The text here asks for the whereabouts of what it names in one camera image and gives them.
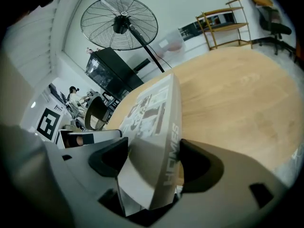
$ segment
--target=black stand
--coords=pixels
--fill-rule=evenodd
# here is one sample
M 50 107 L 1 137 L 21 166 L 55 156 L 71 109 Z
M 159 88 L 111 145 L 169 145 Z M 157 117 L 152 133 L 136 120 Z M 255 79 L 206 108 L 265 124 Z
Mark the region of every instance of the black stand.
M 150 57 L 156 63 L 157 67 L 163 73 L 164 72 L 163 68 L 161 67 L 160 63 L 157 61 L 157 59 L 155 58 L 155 56 L 153 55 L 153 53 L 147 48 L 147 46 L 146 46 L 147 43 L 145 42 L 145 40 L 143 39 L 143 37 L 141 36 L 141 34 L 132 25 L 130 25 L 129 30 L 132 33 L 132 35 L 134 35 L 134 37 L 139 41 L 139 43 L 142 45 L 142 47 L 148 52 L 148 54 L 150 55 Z

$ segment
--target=wooden table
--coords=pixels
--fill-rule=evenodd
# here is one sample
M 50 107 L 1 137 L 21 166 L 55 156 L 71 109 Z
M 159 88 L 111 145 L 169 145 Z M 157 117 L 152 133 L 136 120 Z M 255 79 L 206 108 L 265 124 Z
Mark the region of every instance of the wooden table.
M 133 90 L 108 129 L 117 129 L 138 94 L 174 73 L 180 81 L 182 138 L 253 157 L 269 170 L 287 161 L 303 138 L 303 102 L 291 77 L 253 50 L 211 51 Z

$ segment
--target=round table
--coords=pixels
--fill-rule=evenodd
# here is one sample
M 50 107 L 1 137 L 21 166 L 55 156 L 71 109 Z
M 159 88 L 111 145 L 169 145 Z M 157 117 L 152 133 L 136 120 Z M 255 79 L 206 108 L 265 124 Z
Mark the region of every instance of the round table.
M 107 129 L 117 129 L 138 94 L 174 73 L 180 81 L 182 138 L 246 154 L 269 170 L 303 138 L 303 102 L 292 78 L 267 56 L 228 47 L 189 60 L 133 90 Z

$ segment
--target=black cabinet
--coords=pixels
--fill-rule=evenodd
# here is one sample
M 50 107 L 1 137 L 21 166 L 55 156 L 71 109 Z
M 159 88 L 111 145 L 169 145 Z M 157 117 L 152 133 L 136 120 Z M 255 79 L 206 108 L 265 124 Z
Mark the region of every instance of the black cabinet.
M 143 84 L 110 47 L 91 54 L 85 73 L 117 100 Z

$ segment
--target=person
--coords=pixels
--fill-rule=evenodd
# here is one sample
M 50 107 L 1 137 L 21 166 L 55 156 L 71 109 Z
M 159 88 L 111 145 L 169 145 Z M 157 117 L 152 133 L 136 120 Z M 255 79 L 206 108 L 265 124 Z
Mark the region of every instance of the person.
M 70 93 L 67 96 L 68 102 L 72 104 L 75 108 L 77 108 L 77 110 L 79 110 L 79 115 L 81 117 L 84 117 L 86 115 L 86 109 L 80 104 L 80 101 L 87 99 L 88 96 L 86 95 L 80 97 L 79 95 L 77 95 L 77 91 L 79 91 L 79 89 L 76 89 L 74 86 L 71 86 L 69 90 Z

